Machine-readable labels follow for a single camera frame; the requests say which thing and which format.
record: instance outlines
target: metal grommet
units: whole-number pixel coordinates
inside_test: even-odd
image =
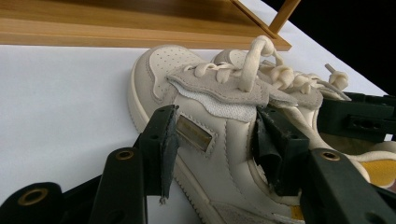
[[[123,150],[117,153],[116,158],[120,161],[129,160],[134,156],[134,153],[131,150]]]
[[[324,159],[328,160],[328,161],[339,161],[341,160],[340,156],[338,156],[337,154],[334,154],[332,152],[322,152],[320,154],[321,157],[323,157]]]
[[[47,197],[49,191],[47,189],[31,189],[25,192],[19,199],[18,204],[22,206],[29,206],[39,203]]]

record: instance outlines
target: shoe sole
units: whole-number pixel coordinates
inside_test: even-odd
[[[132,121],[136,129],[142,133],[149,123],[149,116],[141,105],[137,97],[136,88],[134,86],[134,70],[136,63],[134,63],[130,84],[128,88],[128,107]],[[225,224],[217,210],[210,204],[210,199],[205,194],[201,185],[195,179],[194,175],[184,163],[184,161],[177,155],[174,167],[174,176],[176,182],[183,189],[185,195],[188,197],[192,207],[198,214],[200,219],[206,224]]]

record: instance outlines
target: cream leather sneaker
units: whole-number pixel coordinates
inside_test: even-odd
[[[251,152],[256,106],[296,106],[296,98],[173,45],[145,52],[129,85],[139,132],[157,108],[179,106],[175,178],[204,223],[304,223],[299,197],[277,196]]]
[[[261,56],[274,56],[276,63],[261,60]],[[212,60],[213,63],[231,63],[240,69],[250,67],[260,79],[293,96],[298,106],[275,105],[302,133],[310,139],[310,148],[335,148],[346,154],[365,179],[379,187],[388,188],[396,179],[396,142],[373,143],[360,139],[318,133],[317,118],[323,97],[332,100],[350,101],[342,90],[347,86],[347,74],[325,66],[332,73],[329,82],[315,74],[293,71],[285,65],[274,45],[265,36],[256,38],[249,52],[225,49]]]

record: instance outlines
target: black background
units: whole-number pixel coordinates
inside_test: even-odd
[[[279,11],[284,0],[263,0]],[[302,0],[290,21],[389,95],[396,95],[396,0]]]

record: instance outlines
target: black clamp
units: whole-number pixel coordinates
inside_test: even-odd
[[[318,130],[366,141],[383,142],[396,134],[396,97],[345,92],[352,101],[324,99],[318,113]]]

